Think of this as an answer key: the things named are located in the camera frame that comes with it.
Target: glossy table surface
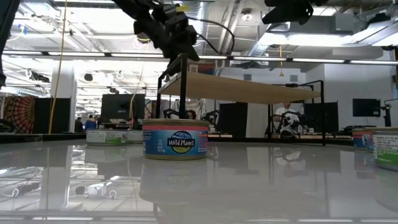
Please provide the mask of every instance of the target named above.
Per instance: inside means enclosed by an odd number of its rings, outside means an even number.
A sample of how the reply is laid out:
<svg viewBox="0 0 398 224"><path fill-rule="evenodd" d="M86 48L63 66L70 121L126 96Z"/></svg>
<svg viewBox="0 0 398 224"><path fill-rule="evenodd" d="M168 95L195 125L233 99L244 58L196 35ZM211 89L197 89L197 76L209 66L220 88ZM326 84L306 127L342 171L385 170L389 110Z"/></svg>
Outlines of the glossy table surface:
<svg viewBox="0 0 398 224"><path fill-rule="evenodd" d="M142 145L2 144L0 223L398 223L398 172L357 149L211 143L156 161Z"/></svg>

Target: black monitor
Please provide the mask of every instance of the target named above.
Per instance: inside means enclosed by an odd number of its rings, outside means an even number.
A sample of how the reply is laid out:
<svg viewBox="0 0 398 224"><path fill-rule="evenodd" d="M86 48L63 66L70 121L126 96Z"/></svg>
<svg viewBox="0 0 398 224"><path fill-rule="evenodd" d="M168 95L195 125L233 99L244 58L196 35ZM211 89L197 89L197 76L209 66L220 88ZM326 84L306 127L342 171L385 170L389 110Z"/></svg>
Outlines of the black monitor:
<svg viewBox="0 0 398 224"><path fill-rule="evenodd" d="M322 132L322 114L321 114L321 103L305 103L304 114L315 120L315 123L309 128L314 128L316 133ZM339 131L338 126L338 104L336 103L325 103L325 131L327 133L335 133Z"/></svg>
<svg viewBox="0 0 398 224"><path fill-rule="evenodd" d="M353 99L354 117L380 117L380 99Z"/></svg>
<svg viewBox="0 0 398 224"><path fill-rule="evenodd" d="M130 102L133 94L105 94L102 96L101 122L110 123L111 119L130 119ZM136 94L133 100L134 119L144 119L145 94Z"/></svg>

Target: wooden shelf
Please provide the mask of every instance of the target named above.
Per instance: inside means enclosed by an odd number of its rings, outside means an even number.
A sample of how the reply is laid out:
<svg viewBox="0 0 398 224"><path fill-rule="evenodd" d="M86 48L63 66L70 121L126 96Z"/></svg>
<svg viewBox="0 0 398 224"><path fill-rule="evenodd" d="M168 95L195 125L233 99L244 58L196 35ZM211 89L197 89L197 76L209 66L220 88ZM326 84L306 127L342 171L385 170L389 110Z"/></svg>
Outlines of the wooden shelf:
<svg viewBox="0 0 398 224"><path fill-rule="evenodd" d="M159 92L180 95L180 77L175 75ZM316 91L256 83L201 73L187 73L187 97L244 103L276 104L320 97Z"/></svg>

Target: person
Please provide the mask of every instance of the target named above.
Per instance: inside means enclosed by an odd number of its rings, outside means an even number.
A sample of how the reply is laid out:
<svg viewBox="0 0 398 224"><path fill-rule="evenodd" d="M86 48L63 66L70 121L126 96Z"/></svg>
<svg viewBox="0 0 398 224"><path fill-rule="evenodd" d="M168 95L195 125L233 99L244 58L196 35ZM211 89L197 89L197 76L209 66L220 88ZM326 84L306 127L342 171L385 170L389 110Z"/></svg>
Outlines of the person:
<svg viewBox="0 0 398 224"><path fill-rule="evenodd" d="M291 109L290 106L292 105L291 103L283 103L283 107L278 108L275 112L276 115L282 115L286 113L287 111L295 112L295 110ZM288 120L289 124L293 123L294 121L298 121L299 117L296 114L285 114L286 118L290 118ZM276 122L275 128L279 127L279 122L280 122L281 117L280 116L275 116L274 121Z"/></svg>
<svg viewBox="0 0 398 224"><path fill-rule="evenodd" d="M83 123L81 122L81 117L75 120L75 133L83 132Z"/></svg>
<svg viewBox="0 0 398 224"><path fill-rule="evenodd" d="M85 128L86 130L88 129L96 129L97 128L97 122L95 119L93 119L93 115L89 115L88 119L86 120L85 123Z"/></svg>

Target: blue can label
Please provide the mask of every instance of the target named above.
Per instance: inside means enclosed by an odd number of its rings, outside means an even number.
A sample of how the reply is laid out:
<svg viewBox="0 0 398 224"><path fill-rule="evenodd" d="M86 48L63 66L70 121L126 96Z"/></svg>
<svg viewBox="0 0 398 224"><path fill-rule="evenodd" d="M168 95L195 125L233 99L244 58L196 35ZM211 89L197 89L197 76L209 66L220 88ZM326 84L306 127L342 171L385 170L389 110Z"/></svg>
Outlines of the blue can label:
<svg viewBox="0 0 398 224"><path fill-rule="evenodd" d="M207 151L205 127L147 126L142 133L146 154L194 156Z"/></svg>

